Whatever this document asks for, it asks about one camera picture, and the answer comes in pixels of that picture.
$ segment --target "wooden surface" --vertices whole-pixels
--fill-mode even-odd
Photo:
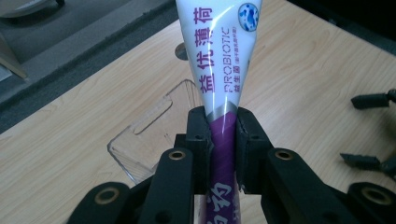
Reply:
[[[396,87],[396,58],[283,0],[263,3],[259,39],[241,106],[276,147],[297,151],[322,180],[346,191],[382,174],[346,166],[340,152],[395,152],[396,113],[358,111],[350,99]],[[107,181],[133,185],[107,143],[177,83],[191,78],[176,58],[171,24],[0,136],[2,223],[64,223],[84,195]],[[243,223],[262,223],[259,197],[241,199]]]

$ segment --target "circular hole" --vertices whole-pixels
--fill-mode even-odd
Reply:
[[[174,152],[169,153],[169,158],[174,161],[182,160],[185,157],[186,157],[186,153],[184,153],[182,151],[174,151]]]
[[[281,160],[284,160],[284,161],[290,161],[290,160],[293,159],[293,156],[292,156],[289,152],[284,151],[284,150],[279,150],[279,151],[277,151],[277,152],[275,153],[275,155],[276,155],[278,158],[280,158]]]
[[[184,43],[177,45],[177,47],[175,48],[175,55],[183,61],[187,61],[189,59],[187,57],[186,46],[184,46]]]
[[[378,203],[381,205],[392,204],[392,199],[388,196],[386,192],[383,192],[380,189],[365,187],[361,189],[361,194],[363,194],[366,199],[370,200],[373,203]]]
[[[326,223],[341,223],[340,217],[333,212],[326,212],[322,215]]]
[[[155,216],[157,223],[169,223],[172,220],[172,213],[169,211],[161,211]]]
[[[120,191],[116,188],[109,187],[102,189],[99,193],[95,196],[95,202],[97,204],[108,204],[116,201],[119,197]]]

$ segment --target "white toothpaste tube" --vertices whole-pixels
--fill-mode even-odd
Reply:
[[[241,222],[234,174],[235,122],[261,8],[262,0],[177,0],[191,71],[215,145],[206,224]]]

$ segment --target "transparent acrylic stand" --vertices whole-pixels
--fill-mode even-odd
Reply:
[[[107,145],[108,152],[135,184],[154,175],[163,152],[172,148],[177,133],[185,133],[191,109],[202,105],[191,80],[183,80],[141,118]]]

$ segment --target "black machine part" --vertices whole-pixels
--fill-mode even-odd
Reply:
[[[362,156],[347,153],[341,153],[344,162],[353,168],[368,171],[378,171],[389,176],[396,181],[396,156],[393,156],[386,161],[379,161],[375,156]]]
[[[297,153],[274,148],[244,108],[235,141],[238,185],[262,196],[268,223],[395,222],[393,192],[371,183],[352,184],[348,193],[325,185]],[[111,182],[92,189],[68,223],[192,223],[193,195],[207,190],[212,148],[205,111],[194,108],[187,133],[163,153],[154,176],[131,189]]]
[[[388,93],[358,95],[351,99],[353,106],[360,110],[389,107],[389,101],[396,103],[396,89],[392,89]]]

